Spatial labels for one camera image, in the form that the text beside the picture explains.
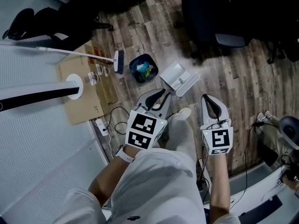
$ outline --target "white marker cube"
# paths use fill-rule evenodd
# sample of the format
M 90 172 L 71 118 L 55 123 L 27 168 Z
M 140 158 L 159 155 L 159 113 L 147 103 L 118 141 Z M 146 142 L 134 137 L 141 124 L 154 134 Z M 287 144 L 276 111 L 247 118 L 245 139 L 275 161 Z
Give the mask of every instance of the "white marker cube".
M 126 130 L 126 144 L 140 149 L 149 149 L 158 141 L 167 120 L 131 110 Z
M 233 127 L 202 130 L 209 155 L 227 154 L 233 147 Z

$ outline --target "smartwatch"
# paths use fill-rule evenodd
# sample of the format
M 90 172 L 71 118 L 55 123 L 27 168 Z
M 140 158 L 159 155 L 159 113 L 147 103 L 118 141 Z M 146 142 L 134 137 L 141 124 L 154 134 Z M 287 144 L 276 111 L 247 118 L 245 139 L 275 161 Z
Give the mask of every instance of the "smartwatch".
M 130 157 L 123 151 L 123 145 L 120 146 L 120 149 L 117 151 L 115 156 L 120 157 L 121 159 L 123 159 L 124 161 L 126 161 L 128 163 L 133 162 L 133 160 L 135 159 L 135 158 Z

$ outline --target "power strip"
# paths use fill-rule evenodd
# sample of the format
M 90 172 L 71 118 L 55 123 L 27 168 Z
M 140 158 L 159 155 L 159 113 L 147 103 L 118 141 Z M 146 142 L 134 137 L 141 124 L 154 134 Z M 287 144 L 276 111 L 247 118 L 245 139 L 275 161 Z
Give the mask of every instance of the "power strip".
M 107 122 L 104 122 L 102 120 L 102 118 L 97 118 L 95 123 L 97 124 L 99 130 L 101 131 L 102 135 L 103 136 L 107 136 L 109 135 L 109 132 L 107 130 L 107 126 L 108 126 L 108 123 Z

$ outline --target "chair armrest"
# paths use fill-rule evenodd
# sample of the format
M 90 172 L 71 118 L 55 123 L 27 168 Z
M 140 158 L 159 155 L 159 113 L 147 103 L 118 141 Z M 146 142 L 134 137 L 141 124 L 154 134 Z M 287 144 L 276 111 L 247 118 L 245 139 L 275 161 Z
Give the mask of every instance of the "chair armrest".
M 242 36 L 228 35 L 228 34 L 215 34 L 217 42 L 222 46 L 227 47 L 244 47 L 245 40 Z

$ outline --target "person's right arm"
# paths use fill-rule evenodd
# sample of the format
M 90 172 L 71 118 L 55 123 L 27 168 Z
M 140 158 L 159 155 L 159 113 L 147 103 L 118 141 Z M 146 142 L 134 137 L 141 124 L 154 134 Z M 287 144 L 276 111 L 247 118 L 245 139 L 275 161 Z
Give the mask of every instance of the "person's right arm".
M 230 189 L 225 154 L 214 156 L 214 176 L 210 201 L 210 222 L 229 213 Z

